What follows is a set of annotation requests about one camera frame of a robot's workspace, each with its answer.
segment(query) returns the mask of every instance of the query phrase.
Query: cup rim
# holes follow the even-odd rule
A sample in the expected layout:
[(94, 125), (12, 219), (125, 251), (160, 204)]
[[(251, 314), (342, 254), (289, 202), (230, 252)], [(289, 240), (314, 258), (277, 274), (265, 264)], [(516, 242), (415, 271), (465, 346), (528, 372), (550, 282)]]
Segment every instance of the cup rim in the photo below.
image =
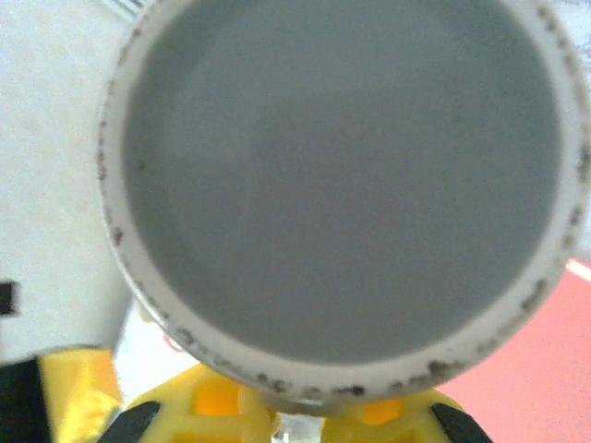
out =
[(103, 94), (96, 133), (103, 221), (119, 268), (157, 323), (186, 351), (214, 370), (260, 391), (301, 404), (393, 398), (428, 389), (479, 363), (536, 311), (560, 278), (585, 222), (591, 143), (586, 84), (578, 56), (545, 2), (496, 0), (536, 46), (554, 89), (561, 166), (553, 209), (537, 250), (512, 287), (455, 334), (414, 353), (360, 365), (316, 365), (254, 349), (224, 335), (186, 307), (166, 283), (136, 231), (124, 184), (120, 141), (138, 60), (185, 7), (215, 0), (158, 0), (127, 37)]

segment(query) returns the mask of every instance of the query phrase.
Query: yellow object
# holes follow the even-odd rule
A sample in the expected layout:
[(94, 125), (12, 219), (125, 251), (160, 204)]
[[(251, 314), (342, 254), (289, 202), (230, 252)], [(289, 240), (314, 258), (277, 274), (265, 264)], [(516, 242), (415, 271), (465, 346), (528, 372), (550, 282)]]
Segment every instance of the yellow object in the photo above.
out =
[[(204, 365), (137, 398), (129, 408), (157, 401), (161, 409), (140, 443), (269, 443), (278, 414), (259, 394)], [(449, 443), (430, 410), (460, 405), (436, 390), (400, 399), (350, 405), (324, 420), (322, 443)]]
[(66, 349), (38, 357), (54, 443), (94, 441), (121, 405), (108, 349)]

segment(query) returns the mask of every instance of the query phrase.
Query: gray liquid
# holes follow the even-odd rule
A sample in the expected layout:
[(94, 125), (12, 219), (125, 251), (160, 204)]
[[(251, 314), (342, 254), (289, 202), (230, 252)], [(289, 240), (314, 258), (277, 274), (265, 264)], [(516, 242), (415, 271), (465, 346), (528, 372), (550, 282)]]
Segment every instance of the gray liquid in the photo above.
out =
[(198, 2), (127, 117), (135, 223), (187, 306), (269, 353), (423, 348), (493, 303), (558, 174), (548, 79), (494, 2)]

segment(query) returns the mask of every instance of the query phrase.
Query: pink surface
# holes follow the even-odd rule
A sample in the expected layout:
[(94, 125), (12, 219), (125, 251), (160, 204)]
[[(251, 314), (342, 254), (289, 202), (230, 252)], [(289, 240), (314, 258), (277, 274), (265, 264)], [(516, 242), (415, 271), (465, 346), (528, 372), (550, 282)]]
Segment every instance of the pink surface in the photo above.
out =
[(567, 271), (487, 361), (440, 390), (495, 443), (591, 442), (591, 283)]

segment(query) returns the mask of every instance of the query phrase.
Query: white cup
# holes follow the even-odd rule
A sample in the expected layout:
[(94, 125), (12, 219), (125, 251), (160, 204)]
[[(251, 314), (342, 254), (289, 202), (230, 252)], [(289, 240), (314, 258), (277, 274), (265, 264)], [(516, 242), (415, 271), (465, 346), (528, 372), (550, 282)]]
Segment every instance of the white cup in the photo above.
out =
[(283, 401), (481, 361), (584, 219), (585, 83), (541, 1), (161, 0), (107, 89), (129, 284), (188, 352)]

